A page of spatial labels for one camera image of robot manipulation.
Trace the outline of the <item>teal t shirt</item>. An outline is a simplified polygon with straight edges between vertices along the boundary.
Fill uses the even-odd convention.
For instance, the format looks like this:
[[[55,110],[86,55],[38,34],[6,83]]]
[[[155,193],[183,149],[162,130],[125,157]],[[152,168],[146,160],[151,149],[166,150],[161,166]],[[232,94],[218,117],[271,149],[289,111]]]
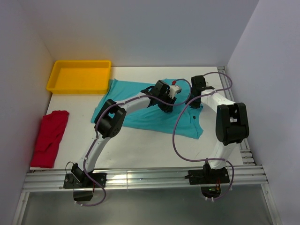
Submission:
[[[117,79],[110,80],[109,90],[95,108],[90,122],[95,122],[96,116],[106,100],[112,99],[119,101],[132,98],[151,85],[151,83],[128,82]],[[172,134],[175,122],[183,108],[184,105],[175,106],[171,113],[163,112],[157,105],[144,108],[127,115],[123,126]],[[198,139],[203,133],[203,129],[199,123],[199,116],[202,109],[202,106],[198,109],[188,107],[181,116],[175,133],[177,135]]]

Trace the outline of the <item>front aluminium rail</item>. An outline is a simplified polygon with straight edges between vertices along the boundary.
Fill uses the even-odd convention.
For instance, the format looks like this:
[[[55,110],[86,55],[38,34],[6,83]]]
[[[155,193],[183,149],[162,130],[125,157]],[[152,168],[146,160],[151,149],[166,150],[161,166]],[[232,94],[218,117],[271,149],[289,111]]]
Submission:
[[[93,175],[103,182],[106,190],[114,189],[148,189],[148,188],[185,188],[193,187],[193,182],[200,187],[212,187],[216,180],[208,183],[200,182],[196,178],[190,178],[188,171],[195,168],[151,168],[151,169],[99,169]],[[268,179],[262,166],[244,165],[236,166],[228,170],[225,181],[221,182],[225,191],[233,180],[234,185],[267,184]],[[72,174],[64,170],[33,170],[26,174],[21,189],[21,196],[15,216],[14,225],[22,222],[29,194],[33,192],[54,191],[91,191],[92,182],[88,185],[80,185]]]

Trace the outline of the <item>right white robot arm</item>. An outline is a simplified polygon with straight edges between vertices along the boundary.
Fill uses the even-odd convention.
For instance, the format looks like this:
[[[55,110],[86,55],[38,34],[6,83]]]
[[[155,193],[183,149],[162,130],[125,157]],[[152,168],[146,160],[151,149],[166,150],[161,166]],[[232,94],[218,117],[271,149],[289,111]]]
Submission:
[[[235,103],[208,86],[203,75],[192,77],[191,85],[186,104],[194,109],[205,105],[216,113],[217,143],[209,157],[210,166],[203,171],[204,180],[212,183],[219,177],[218,169],[226,166],[226,160],[237,144],[249,136],[247,109],[244,103]]]

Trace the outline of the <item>yellow plastic tray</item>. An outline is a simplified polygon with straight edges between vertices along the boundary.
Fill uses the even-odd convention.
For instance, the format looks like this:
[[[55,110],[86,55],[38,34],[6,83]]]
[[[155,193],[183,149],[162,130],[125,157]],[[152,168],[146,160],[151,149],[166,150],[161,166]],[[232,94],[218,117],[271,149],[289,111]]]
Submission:
[[[110,73],[109,60],[57,60],[46,90],[53,94],[105,94]]]

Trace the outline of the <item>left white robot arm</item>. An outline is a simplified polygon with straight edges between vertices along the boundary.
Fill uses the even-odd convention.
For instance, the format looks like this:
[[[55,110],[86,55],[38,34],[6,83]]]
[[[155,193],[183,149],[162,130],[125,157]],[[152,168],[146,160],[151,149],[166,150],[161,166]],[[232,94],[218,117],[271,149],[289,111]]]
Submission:
[[[103,148],[121,130],[125,117],[138,110],[157,105],[163,112],[170,113],[181,87],[172,82],[168,85],[162,80],[154,86],[143,89],[135,96],[122,101],[107,100],[95,118],[96,137],[88,151],[79,162],[72,166],[71,174],[79,187],[91,183],[91,173]]]

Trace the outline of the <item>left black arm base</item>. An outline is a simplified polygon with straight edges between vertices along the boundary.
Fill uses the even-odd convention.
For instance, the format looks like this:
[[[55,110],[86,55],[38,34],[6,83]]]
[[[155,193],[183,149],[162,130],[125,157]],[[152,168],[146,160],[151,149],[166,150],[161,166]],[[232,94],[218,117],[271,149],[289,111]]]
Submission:
[[[67,168],[65,168],[66,175],[63,189],[72,189],[73,200],[81,206],[91,207],[101,204],[106,198],[105,185],[107,174],[103,172],[89,172],[88,175],[86,175],[86,173],[79,168],[77,163],[72,164],[70,173],[68,173]],[[103,198],[97,203],[87,204],[87,202],[93,198],[96,188],[103,190]]]

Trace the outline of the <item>red t shirt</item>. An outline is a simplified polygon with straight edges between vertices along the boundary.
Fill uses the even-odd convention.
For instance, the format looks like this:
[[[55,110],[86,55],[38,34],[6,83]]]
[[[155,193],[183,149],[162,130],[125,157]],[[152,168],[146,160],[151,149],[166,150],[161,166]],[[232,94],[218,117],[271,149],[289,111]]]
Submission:
[[[30,163],[31,167],[53,168],[67,123],[68,111],[52,111],[43,116]]]

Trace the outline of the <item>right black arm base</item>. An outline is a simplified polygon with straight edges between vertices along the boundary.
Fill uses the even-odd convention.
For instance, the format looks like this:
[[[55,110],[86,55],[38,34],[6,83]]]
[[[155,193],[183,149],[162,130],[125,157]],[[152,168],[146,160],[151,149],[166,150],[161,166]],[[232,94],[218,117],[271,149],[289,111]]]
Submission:
[[[184,177],[188,179],[190,185],[210,185],[201,187],[201,193],[205,198],[215,199],[221,196],[221,184],[229,184],[230,178],[226,167],[212,169],[206,162],[202,169],[188,170]]]

